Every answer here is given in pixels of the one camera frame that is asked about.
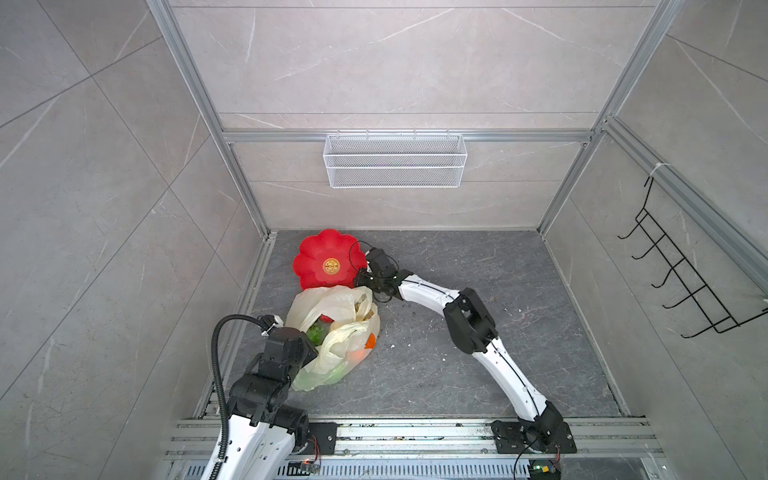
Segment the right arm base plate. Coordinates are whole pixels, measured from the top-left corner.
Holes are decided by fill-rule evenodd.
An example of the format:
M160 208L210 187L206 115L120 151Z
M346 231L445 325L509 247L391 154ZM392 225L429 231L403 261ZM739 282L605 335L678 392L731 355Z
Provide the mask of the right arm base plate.
M552 427L530 422L495 420L490 428L499 454L573 454L578 451L566 422Z

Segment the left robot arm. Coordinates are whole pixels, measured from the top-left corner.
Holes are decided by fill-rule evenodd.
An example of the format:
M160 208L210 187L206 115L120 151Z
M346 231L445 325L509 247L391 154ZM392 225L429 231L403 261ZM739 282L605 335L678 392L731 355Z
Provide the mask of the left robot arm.
M220 406L220 433L205 479L273 479L287 457L308 441L308 414L286 404L293 380L317 356L307 335L294 328L270 332L257 370L224 392L214 328L211 368Z

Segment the orange fake fruit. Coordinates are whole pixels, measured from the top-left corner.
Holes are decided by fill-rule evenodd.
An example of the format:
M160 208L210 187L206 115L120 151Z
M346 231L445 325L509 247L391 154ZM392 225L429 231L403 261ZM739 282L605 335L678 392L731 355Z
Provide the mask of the orange fake fruit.
M376 345L376 336L374 334L370 334L364 344L364 346L359 350L349 351L347 353L347 360L354 364L359 364L362 362L373 350L373 348Z

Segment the red flower-shaped plate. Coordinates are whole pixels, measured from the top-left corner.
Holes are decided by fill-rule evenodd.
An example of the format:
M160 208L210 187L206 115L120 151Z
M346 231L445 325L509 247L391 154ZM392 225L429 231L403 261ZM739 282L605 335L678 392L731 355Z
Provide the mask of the red flower-shaped plate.
M292 263L302 290L334 286L353 288L358 271L366 267L359 241L334 229L306 237Z

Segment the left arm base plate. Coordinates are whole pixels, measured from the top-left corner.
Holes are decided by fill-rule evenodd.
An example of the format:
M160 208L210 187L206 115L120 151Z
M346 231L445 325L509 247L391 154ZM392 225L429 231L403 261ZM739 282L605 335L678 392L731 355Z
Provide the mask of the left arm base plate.
M335 453L339 424L335 422L310 422L309 433L318 441L322 456Z

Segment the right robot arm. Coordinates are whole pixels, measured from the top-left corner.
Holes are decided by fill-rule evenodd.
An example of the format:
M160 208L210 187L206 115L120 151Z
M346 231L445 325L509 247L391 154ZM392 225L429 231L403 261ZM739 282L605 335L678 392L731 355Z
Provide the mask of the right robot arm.
M375 294L412 302L445 320L450 338L463 353L476 359L492 376L512 404L527 450L547 452L561 448L570 427L557 407L526 377L511 358L496 329L496 322L477 292L438 286L402 269L384 250L360 252L352 265L354 284Z

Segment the yellowish plastic bag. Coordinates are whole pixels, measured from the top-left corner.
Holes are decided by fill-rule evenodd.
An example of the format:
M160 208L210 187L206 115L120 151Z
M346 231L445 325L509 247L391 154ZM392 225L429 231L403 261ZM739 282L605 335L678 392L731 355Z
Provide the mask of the yellowish plastic bag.
M285 325L307 330L320 315L334 320L330 332L320 346L318 356L303 367L293 381L292 389L300 392L333 385L341 381L357 365L347 360L349 351L361 349L368 336L380 333L380 316L367 287L319 287L305 290L294 298Z

